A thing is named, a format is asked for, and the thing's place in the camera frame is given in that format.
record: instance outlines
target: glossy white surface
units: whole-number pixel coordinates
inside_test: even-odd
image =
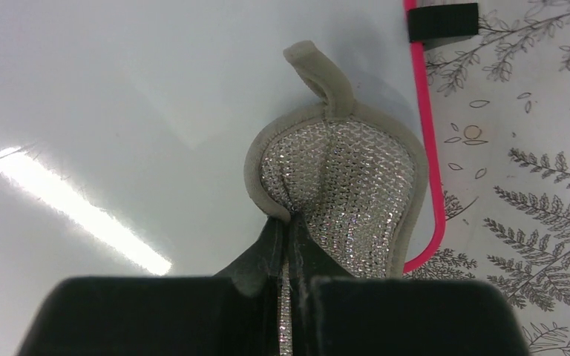
[[[0,152],[23,148],[0,160],[0,355],[66,277],[212,274],[254,242],[243,160],[316,101],[281,55],[302,39],[420,131],[402,1],[0,1]]]

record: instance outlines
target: pink border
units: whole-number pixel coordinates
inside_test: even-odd
[[[404,0],[403,6],[407,14],[408,10],[416,7],[416,0]],[[425,248],[420,255],[405,263],[403,268],[404,273],[413,271],[422,266],[433,256],[438,247],[440,247],[442,236],[445,234],[445,227],[447,225],[445,199],[442,194],[438,150],[436,148],[436,134],[433,129],[427,72],[425,70],[425,51],[423,50],[422,43],[412,43],[410,45],[410,51],[412,52],[412,66],[414,68],[414,80],[416,81],[416,95],[419,100],[423,140],[425,141],[425,150],[427,151],[427,159],[429,161],[429,186],[433,200],[433,217],[436,221],[436,226],[427,248]]]

